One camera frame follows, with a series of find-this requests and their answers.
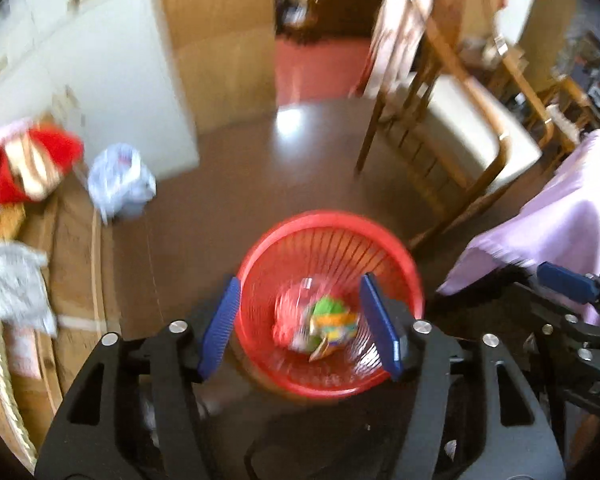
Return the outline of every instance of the chair leg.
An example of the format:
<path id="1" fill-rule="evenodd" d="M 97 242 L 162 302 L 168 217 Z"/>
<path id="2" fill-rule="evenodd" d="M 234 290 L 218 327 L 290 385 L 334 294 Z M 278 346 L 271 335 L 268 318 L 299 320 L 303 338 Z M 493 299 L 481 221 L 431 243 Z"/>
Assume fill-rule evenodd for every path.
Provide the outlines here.
<path id="1" fill-rule="evenodd" d="M 487 196 L 482 196 L 469 204 L 463 209 L 460 214 L 453 216 L 449 215 L 447 218 L 440 221 L 437 225 L 431 229 L 420 233 L 416 237 L 409 240 L 408 247 L 411 253 L 416 254 L 422 251 L 422 248 L 430 243 L 437 235 L 442 234 L 444 231 L 456 227 L 458 224 L 465 222 L 466 220 L 473 218 L 474 216 L 481 215 L 488 208 L 490 208 L 495 202 L 497 202 L 511 187 L 513 183 L 502 186 L 499 190 L 491 193 Z"/>
<path id="2" fill-rule="evenodd" d="M 371 149 L 371 143 L 373 142 L 376 130 L 378 129 L 378 123 L 380 121 L 380 115 L 382 114 L 383 109 L 384 99 L 381 95 L 378 95 L 376 98 L 376 104 L 374 105 L 374 111 L 371 114 L 369 126 L 366 129 L 365 140 L 362 142 L 360 154 L 358 155 L 358 161 L 356 162 L 356 173 L 360 173 L 362 168 L 365 166 L 366 156 L 369 154 L 369 149 Z"/>
<path id="3" fill-rule="evenodd" d="M 562 163 L 564 156 L 567 155 L 567 152 L 564 148 L 560 148 L 557 155 L 555 155 L 554 160 L 551 161 L 549 166 L 542 172 L 542 176 L 546 176 L 548 174 L 552 174 L 555 170 L 558 169 L 558 166 Z"/>

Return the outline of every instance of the red bag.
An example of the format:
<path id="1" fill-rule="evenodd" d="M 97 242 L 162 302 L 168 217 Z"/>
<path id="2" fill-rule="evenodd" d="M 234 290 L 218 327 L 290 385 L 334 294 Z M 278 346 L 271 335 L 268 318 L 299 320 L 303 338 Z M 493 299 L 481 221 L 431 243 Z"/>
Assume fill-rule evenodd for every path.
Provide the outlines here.
<path id="1" fill-rule="evenodd" d="M 72 166 L 82 158 L 82 141 L 57 126 L 44 124 L 30 128 L 26 133 L 30 145 L 49 158 L 60 175 L 67 174 Z M 13 178 L 9 160 L 4 148 L 0 148 L 0 204 L 17 202 L 36 202 Z"/>

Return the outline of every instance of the chair backrest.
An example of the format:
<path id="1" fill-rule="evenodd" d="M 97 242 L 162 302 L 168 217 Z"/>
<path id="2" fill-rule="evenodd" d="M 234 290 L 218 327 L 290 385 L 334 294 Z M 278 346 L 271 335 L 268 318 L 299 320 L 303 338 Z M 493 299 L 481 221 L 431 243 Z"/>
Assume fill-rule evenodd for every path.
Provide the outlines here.
<path id="1" fill-rule="evenodd" d="M 458 47 L 467 0 L 433 0 L 430 18 L 452 49 Z"/>
<path id="2" fill-rule="evenodd" d="M 600 114 L 580 85 L 568 75 L 556 75 L 554 79 L 555 83 L 542 99 L 542 103 L 545 106 L 557 104 L 560 112 L 578 130 L 583 129 L 588 124 L 600 128 Z"/>

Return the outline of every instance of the lavender blanket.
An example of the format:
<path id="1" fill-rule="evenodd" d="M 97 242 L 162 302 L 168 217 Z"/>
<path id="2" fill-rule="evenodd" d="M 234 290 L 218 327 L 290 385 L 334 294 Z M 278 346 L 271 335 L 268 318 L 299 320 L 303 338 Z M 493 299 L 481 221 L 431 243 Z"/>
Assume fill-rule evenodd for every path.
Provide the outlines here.
<path id="1" fill-rule="evenodd" d="M 600 130 L 517 216 L 471 240 L 438 291 L 454 294 L 508 263 L 535 271 L 542 262 L 600 274 Z"/>

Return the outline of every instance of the wooden chair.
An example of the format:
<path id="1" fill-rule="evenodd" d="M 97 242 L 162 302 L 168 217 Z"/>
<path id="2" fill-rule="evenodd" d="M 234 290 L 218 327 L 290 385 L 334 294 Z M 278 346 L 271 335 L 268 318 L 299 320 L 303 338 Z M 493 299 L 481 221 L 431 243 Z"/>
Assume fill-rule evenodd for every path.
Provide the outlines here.
<path id="1" fill-rule="evenodd" d="M 600 116 L 587 93 L 568 75 L 554 76 L 554 84 L 542 99 L 542 105 L 554 120 L 560 141 L 558 153 L 546 169 L 550 173 L 575 150 L 580 132 L 587 125 L 600 128 Z M 537 122 L 535 117 L 528 118 L 526 127 L 530 130 Z"/>
<path id="2" fill-rule="evenodd" d="M 493 23 L 491 0 L 482 1 L 485 16 Z M 429 18 L 424 17 L 418 1 L 410 3 L 425 23 L 422 55 L 407 81 L 397 86 L 382 82 L 356 170 L 363 169 L 376 134 L 407 162 L 408 177 L 438 216 L 431 229 L 411 241 L 414 250 L 463 213 L 482 211 L 503 195 L 540 158 L 553 125 L 502 38 L 491 41 L 542 121 L 542 139 L 536 143 L 515 117 L 468 75 L 455 53 L 466 0 L 433 0 Z M 398 36 L 404 33 L 404 29 L 398 30 Z"/>

